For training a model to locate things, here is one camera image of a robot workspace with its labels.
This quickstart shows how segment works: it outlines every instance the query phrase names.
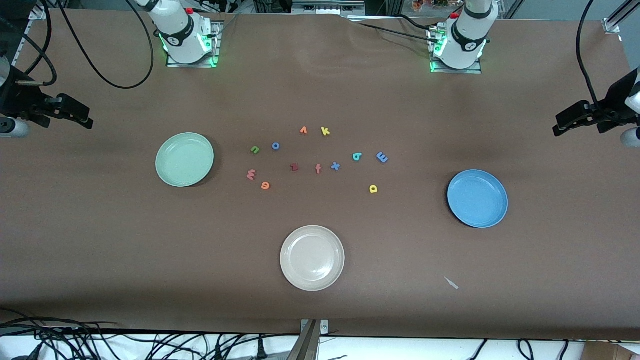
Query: black cable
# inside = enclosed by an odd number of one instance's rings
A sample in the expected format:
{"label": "black cable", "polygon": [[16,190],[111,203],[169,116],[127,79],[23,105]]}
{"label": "black cable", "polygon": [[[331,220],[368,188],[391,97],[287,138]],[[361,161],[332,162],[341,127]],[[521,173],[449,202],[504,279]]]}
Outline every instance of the black cable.
{"label": "black cable", "polygon": [[415,26],[416,28],[423,29],[423,30],[429,29],[429,26],[420,25],[417,22],[413,21],[413,19],[411,19],[409,16],[406,16],[405,14],[402,14],[402,13],[398,14],[396,15],[396,17],[401,17],[404,20],[407,20],[411,25]]}
{"label": "black cable", "polygon": [[[95,327],[98,330],[98,335],[102,338],[102,342],[105,344],[105,346],[107,346],[107,349],[109,349],[109,351],[113,354],[113,357],[115,357],[116,360],[120,360],[120,358],[118,357],[118,354],[116,354],[116,352],[113,350],[113,348],[111,348],[111,345],[109,344],[109,341],[107,341],[108,339],[106,339],[104,337],[104,335],[102,334],[102,329],[100,328],[100,325],[96,324]],[[98,353],[98,348],[95,346],[95,340],[94,340],[93,336],[89,334],[88,337],[91,338],[91,341],[93,343],[93,348],[95,349],[95,352]]]}
{"label": "black cable", "polygon": [[0,22],[2,22],[4,25],[8,26],[14,32],[16,32],[18,34],[21,34],[22,38],[26,42],[31,44],[31,46],[33,46],[33,48],[36,49],[36,51],[38,51],[38,54],[40,56],[42,56],[44,61],[49,66],[49,69],[51,69],[51,80],[50,81],[47,81],[47,82],[28,81],[27,83],[22,82],[22,85],[25,85],[25,86],[51,86],[51,85],[55,84],[56,81],[58,80],[58,73],[56,72],[56,68],[53,67],[53,63],[51,62],[51,60],[44,53],[44,51],[40,48],[40,46],[38,46],[38,44],[36,44],[30,37],[28,37],[27,34],[25,34],[23,31],[20,31],[20,29],[16,28],[11,22],[9,22],[4,17],[0,16]]}
{"label": "black cable", "polygon": [[452,13],[457,13],[458,11],[460,11],[460,9],[462,9],[463,7],[465,7],[465,3],[462,3],[462,5],[460,5],[457,9],[453,10]]}
{"label": "black cable", "polygon": [[269,357],[267,352],[264,351],[264,341],[262,340],[262,335],[258,336],[258,352],[255,356],[256,360],[265,360]]}
{"label": "black cable", "polygon": [[480,344],[480,346],[478,346],[478,349],[476,350],[476,353],[469,360],[476,360],[478,358],[478,355],[480,355],[480,351],[482,351],[482,348],[486,345],[487,341],[489,341],[489,339],[484,339],[483,340],[483,342]]}
{"label": "black cable", "polygon": [[[266,339],[266,338],[275,338],[277,336],[288,336],[288,334],[269,334],[269,335],[262,335],[262,339]],[[226,350],[231,350],[231,348],[236,347],[238,345],[242,345],[245,343],[250,343],[251,341],[256,341],[258,340],[258,338],[252,338],[252,339],[247,339],[247,340],[243,340],[240,342],[234,342],[233,345],[230,345],[229,347],[223,349],[222,351],[226,351]]]}
{"label": "black cable", "polygon": [[[14,327],[18,327],[18,328],[25,328],[25,329],[34,329],[34,330],[39,330],[39,331],[41,331],[41,332],[44,332],[46,335],[48,335],[48,336],[49,336],[49,337],[47,338],[48,340],[53,340],[53,339],[60,340],[60,341],[64,342],[64,343],[69,347],[69,349],[71,350],[71,353],[72,353],[72,354],[74,354],[74,353],[75,353],[75,354],[76,354],[77,356],[79,356],[80,358],[82,358],[82,357],[83,357],[83,355],[82,355],[82,354],[81,354],[81,353],[80,353],[80,352],[75,348],[75,346],[73,346],[73,344],[71,344],[71,342],[70,342],[68,339],[64,338],[64,336],[61,336],[61,335],[59,335],[59,334],[56,334],[56,331],[55,331],[55,330],[53,330],[53,329],[48,329],[48,328],[46,328],[46,327],[42,327],[42,326],[27,325],[27,324],[18,324],[18,325],[16,325],[16,324],[12,324],[12,325],[9,325],[9,326],[6,326],[6,325],[4,325],[4,324],[0,325],[0,329],[7,329],[7,328],[11,329],[11,328],[14,328]],[[59,354],[63,359],[67,359],[67,358],[64,356],[64,354],[62,354],[62,352],[60,352],[60,351],[59,351],[55,346],[53,346],[52,344],[48,344],[48,343],[45,341],[45,345],[47,345],[47,347],[49,347],[49,348],[51,348],[52,350],[54,350],[55,352],[57,352],[57,353],[58,353],[58,354]]]}
{"label": "black cable", "polygon": [[36,340],[40,340],[40,342],[44,345],[47,345],[48,348],[51,348],[54,350],[53,354],[56,358],[56,360],[59,360],[60,356],[62,356],[63,359],[66,359],[66,357],[64,355],[62,355],[62,353],[58,350],[58,348],[56,347],[56,345],[53,343],[52,339],[49,339],[49,341],[51,343],[48,343],[46,341],[46,339],[42,338],[42,335],[40,335],[40,339],[38,339],[38,333],[36,331],[33,331],[33,338]]}
{"label": "black cable", "polygon": [[168,340],[168,339],[171,336],[167,336],[165,338],[166,342],[163,342],[163,341],[159,342],[160,346],[156,349],[157,351],[155,351],[155,354],[157,354],[160,350],[162,350],[163,347],[169,346],[169,347],[173,347],[174,350],[168,356],[171,356],[172,354],[177,354],[178,352],[181,352],[181,351],[186,351],[186,352],[191,353],[191,357],[192,358],[195,358],[195,355],[198,355],[198,356],[200,356],[201,359],[204,359],[203,355],[199,351],[196,351],[196,350],[193,350],[193,349],[190,349],[190,348],[184,348],[183,346],[186,345],[187,343],[189,343],[190,341],[193,341],[193,340],[199,338],[200,336],[205,336],[206,334],[198,334],[195,337],[188,339],[187,341],[185,341],[184,343],[182,343],[180,345],[173,345],[173,344],[170,343],[171,341],[177,340],[179,337],[181,337],[183,335],[185,335],[185,334],[178,334],[178,335],[176,335],[176,337],[174,337],[174,338],[172,338],[170,340]]}
{"label": "black cable", "polygon": [[564,359],[564,354],[566,353],[566,349],[568,348],[569,348],[569,340],[565,340],[564,346],[562,347],[562,351],[560,351],[560,357],[558,357],[558,360]]}
{"label": "black cable", "polygon": [[222,344],[220,344],[221,347],[225,346],[226,344],[230,343],[231,341],[234,341],[242,336],[245,336],[246,334],[238,334],[236,336],[232,336],[229,340],[224,341]]}
{"label": "black cable", "polygon": [[[522,351],[521,344],[523,342],[527,344],[527,346],[529,347],[529,354],[531,355],[531,357],[526,356],[524,354],[524,351]],[[520,355],[522,355],[522,357],[524,357],[526,360],[533,360],[533,349],[531,348],[531,344],[529,343],[529,340],[525,340],[525,339],[518,340],[518,351],[520,352]]]}
{"label": "black cable", "polygon": [[211,354],[214,354],[214,355],[212,356],[212,359],[214,359],[214,360],[222,360],[222,353],[223,353],[223,351],[222,351],[222,349],[221,349],[221,348],[222,348],[223,346],[225,346],[227,343],[229,343],[229,342],[231,342],[231,341],[234,341],[236,338],[239,338],[239,337],[241,337],[241,336],[244,336],[243,334],[233,336],[233,337],[231,337],[229,340],[227,340],[227,341],[225,341],[225,342],[223,342],[223,343],[221,344],[221,343],[220,343],[220,339],[222,339],[222,336],[223,336],[223,335],[224,335],[224,334],[220,334],[220,335],[218,336],[218,340],[216,341],[216,347],[215,347],[213,350],[211,350],[210,352],[207,352],[206,354],[204,354],[204,356],[202,357],[202,359],[203,359],[203,360],[206,360],[206,359],[207,359],[207,357],[209,357]]}
{"label": "black cable", "polygon": [[122,86],[122,85],[114,84],[109,79],[105,78],[104,75],[102,75],[102,73],[100,73],[98,68],[95,67],[95,65],[93,64],[93,61],[91,61],[91,58],[89,58],[89,55],[84,50],[84,46],[82,45],[82,43],[80,43],[80,39],[78,39],[76,31],[74,30],[74,27],[71,25],[71,22],[69,21],[69,18],[67,17],[66,11],[62,8],[62,5],[60,4],[60,0],[56,0],[56,3],[58,4],[58,7],[60,7],[60,12],[62,13],[62,17],[65,18],[65,22],[67,23],[67,26],[69,27],[69,30],[71,31],[71,35],[76,40],[76,43],[78,44],[78,47],[80,48],[80,51],[82,51],[82,54],[84,55],[84,58],[89,63],[89,65],[91,66],[93,71],[96,74],[98,74],[98,76],[100,76],[100,78],[105,83],[107,83],[107,84],[109,84],[109,85],[111,85],[111,86],[113,86],[115,88],[127,90],[127,89],[137,88],[138,86],[144,84],[144,82],[149,78],[149,76],[151,76],[151,72],[154,69],[155,59],[154,59],[154,45],[151,42],[151,35],[149,34],[149,30],[147,29],[147,25],[145,25],[145,22],[142,20],[142,18],[140,17],[140,14],[136,10],[136,8],[131,4],[131,2],[129,0],[124,0],[124,1],[129,5],[131,10],[133,10],[133,12],[136,13],[137,18],[140,21],[140,24],[142,24],[142,27],[145,29],[145,33],[147,34],[147,40],[149,42],[149,50],[151,52],[151,65],[149,65],[149,71],[147,72],[147,75],[139,83],[137,83],[135,85],[131,85],[131,86]]}
{"label": "black cable", "polygon": [[231,344],[226,350],[227,353],[222,357],[222,360],[227,360],[229,358],[229,354],[231,354],[231,350],[233,350],[234,346],[238,344],[238,341],[243,338],[244,335],[240,335],[236,338],[236,340]]}
{"label": "black cable", "polygon": [[607,117],[607,119],[613,120],[613,118],[602,109],[602,107],[600,106],[600,103],[598,102],[598,97],[596,96],[596,92],[593,89],[593,84],[591,84],[591,78],[589,77],[589,74],[587,73],[587,70],[584,67],[584,62],[582,61],[582,53],[580,52],[580,40],[582,38],[582,27],[584,26],[584,21],[587,18],[587,13],[589,12],[591,5],[593,5],[593,1],[594,0],[589,0],[589,2],[587,3],[587,6],[584,8],[582,17],[580,18],[580,23],[578,24],[578,32],[576,33],[576,37],[575,37],[575,55],[578,59],[578,65],[580,66],[580,71],[582,71],[584,80],[587,83],[587,88],[589,89],[591,100],[593,100],[593,105],[602,115]]}
{"label": "black cable", "polygon": [[26,335],[32,332],[33,332],[32,330],[21,330],[21,331],[15,331],[15,332],[6,332],[2,334],[2,336]]}
{"label": "black cable", "polygon": [[207,352],[209,352],[209,341],[207,340],[206,336],[204,336],[202,339],[204,340],[204,345],[205,345],[204,352],[207,353]]}
{"label": "black cable", "polygon": [[38,360],[38,358],[40,357],[40,350],[42,349],[42,345],[44,345],[44,341],[39,343],[38,346],[33,349],[29,356],[27,356],[26,360]]}
{"label": "black cable", "polygon": [[[182,334],[174,334],[174,335],[168,335],[166,338],[164,338],[164,341],[169,343],[173,340],[176,340],[177,338],[181,337]],[[162,349],[162,346],[158,347],[157,345],[154,345],[151,348],[151,351],[149,352],[149,354],[147,355],[145,360],[152,360],[154,358],[154,356]]]}
{"label": "black cable", "polygon": [[516,13],[520,10],[520,7],[522,6],[522,4],[524,4],[524,0],[517,1],[514,4],[514,7],[509,9],[508,13],[506,14],[507,15],[506,19],[513,19],[513,17],[516,15]]}
{"label": "black cable", "polygon": [[190,348],[182,348],[182,347],[178,347],[178,346],[176,346],[176,345],[169,344],[169,343],[163,343],[163,342],[162,342],[162,341],[160,341],[160,340],[143,340],[143,339],[136,339],[136,338],[133,338],[133,337],[131,337],[131,336],[129,336],[129,335],[126,335],[126,334],[118,334],[118,335],[116,335],[116,336],[124,336],[125,338],[127,338],[127,339],[129,339],[129,340],[132,340],[132,341],[137,341],[138,343],[154,343],[154,344],[156,344],[156,345],[162,345],[162,346],[167,346],[167,347],[177,348],[177,349],[179,349],[180,351],[187,351],[187,352],[195,353],[195,354],[198,354],[199,356],[202,356],[202,354],[201,354],[201,353],[199,353],[199,352],[197,352],[196,350],[192,350],[192,349],[190,349]]}
{"label": "black cable", "polygon": [[77,348],[78,351],[80,351],[83,355],[84,355],[83,346],[86,346],[87,349],[89,350],[89,356],[91,356],[91,358],[100,359],[100,357],[96,353],[93,352],[93,350],[91,349],[91,346],[89,346],[89,344],[87,343],[86,339],[84,339],[82,336],[74,336],[72,338],[72,340],[74,340],[76,342],[76,345],[78,346],[78,348]]}
{"label": "black cable", "polygon": [[196,340],[197,338],[201,337],[201,336],[205,336],[204,334],[198,334],[190,339],[188,339],[187,341],[181,343],[180,345],[178,345],[175,349],[173,349],[169,354],[167,354],[166,356],[163,356],[163,360],[169,360],[169,358],[171,357],[171,355],[176,354],[179,350],[179,348],[183,347],[184,345],[187,345],[188,343],[192,342],[193,340]]}
{"label": "black cable", "polygon": [[372,29],[378,29],[378,30],[386,31],[388,33],[402,35],[402,36],[408,37],[408,38],[416,38],[416,39],[424,40],[424,41],[427,41],[427,42],[438,42],[436,39],[433,39],[433,38],[418,37],[416,35],[411,35],[411,34],[407,34],[407,33],[401,33],[400,31],[391,30],[391,29],[385,29],[385,28],[381,28],[381,27],[375,26],[375,25],[362,24],[361,22],[359,22],[358,24],[360,24],[362,26],[366,26],[368,28],[372,28]]}
{"label": "black cable", "polygon": [[[46,53],[48,48],[49,48],[49,43],[51,42],[51,34],[52,34],[52,27],[51,27],[51,14],[49,13],[49,5],[47,4],[47,1],[42,0],[42,8],[44,9],[44,14],[47,17],[47,37],[44,39],[44,45],[42,46],[42,52]],[[40,60],[42,60],[42,55],[38,54],[38,57],[36,58],[36,60],[31,64],[31,66],[24,72],[26,75],[29,75],[33,69],[36,68],[36,66],[38,66],[38,64],[40,63]]]}

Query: white plate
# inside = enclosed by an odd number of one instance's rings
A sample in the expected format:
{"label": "white plate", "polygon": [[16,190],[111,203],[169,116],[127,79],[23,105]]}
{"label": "white plate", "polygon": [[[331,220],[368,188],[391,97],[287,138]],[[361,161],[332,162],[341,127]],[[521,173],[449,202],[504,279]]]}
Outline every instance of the white plate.
{"label": "white plate", "polygon": [[342,273],[344,247],[331,230],[318,225],[303,226],[284,241],[280,267],[298,289],[324,290]]}
{"label": "white plate", "polygon": [[213,166],[213,146],[202,135],[182,133],[158,150],[156,172],[171,186],[183,188],[200,182]]}

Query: plate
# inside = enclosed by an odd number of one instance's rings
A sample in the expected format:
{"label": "plate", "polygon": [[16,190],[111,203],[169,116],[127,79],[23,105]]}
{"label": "plate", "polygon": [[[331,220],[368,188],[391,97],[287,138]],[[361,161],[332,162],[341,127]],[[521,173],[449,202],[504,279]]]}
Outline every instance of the plate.
{"label": "plate", "polygon": [[465,170],[456,175],[449,184],[447,198],[460,221],[481,229],[497,225],[509,207],[502,183],[482,170]]}
{"label": "plate", "polygon": [[324,290],[342,273],[344,247],[333,231],[318,225],[303,226],[284,241],[280,268],[298,289]]}
{"label": "plate", "polygon": [[182,133],[167,140],[158,150],[156,172],[171,186],[197,184],[213,166],[213,146],[202,135]]}

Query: small white scrap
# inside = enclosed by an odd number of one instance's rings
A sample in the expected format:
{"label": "small white scrap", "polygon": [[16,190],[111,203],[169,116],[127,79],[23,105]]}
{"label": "small white scrap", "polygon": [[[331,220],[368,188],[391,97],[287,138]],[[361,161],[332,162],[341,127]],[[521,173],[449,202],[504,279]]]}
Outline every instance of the small white scrap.
{"label": "small white scrap", "polygon": [[446,277],[446,276],[443,276],[443,277],[444,277],[444,279],[449,283],[449,285],[453,286],[453,288],[454,288],[454,289],[456,289],[456,290],[460,289],[460,287],[459,287],[458,285],[456,285],[456,283],[455,283],[455,282],[453,282],[453,281],[451,281],[451,280],[447,279],[447,277]]}

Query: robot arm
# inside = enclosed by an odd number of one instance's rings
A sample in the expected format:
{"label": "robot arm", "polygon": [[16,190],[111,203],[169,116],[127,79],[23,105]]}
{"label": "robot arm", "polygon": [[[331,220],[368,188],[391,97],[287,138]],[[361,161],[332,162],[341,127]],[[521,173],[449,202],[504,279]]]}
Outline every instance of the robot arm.
{"label": "robot arm", "polygon": [[497,17],[496,0],[466,0],[460,17],[444,23],[445,38],[433,54],[450,68],[471,67],[482,56],[486,36]]}
{"label": "robot arm", "polygon": [[[604,134],[618,126],[640,125],[640,68],[611,85],[598,105],[581,100],[556,115],[554,134],[561,136],[571,129],[597,125]],[[640,147],[640,128],[626,130],[620,140],[627,147]]]}
{"label": "robot arm", "polygon": [[211,20],[185,10],[180,0],[136,0],[148,11],[163,41],[164,50],[178,63],[190,64],[212,51]]}
{"label": "robot arm", "polygon": [[22,85],[33,81],[25,73],[0,57],[0,138],[24,138],[29,134],[27,121],[49,127],[50,118],[77,122],[85,129],[93,127],[89,108],[67,94],[51,97],[37,86]]}

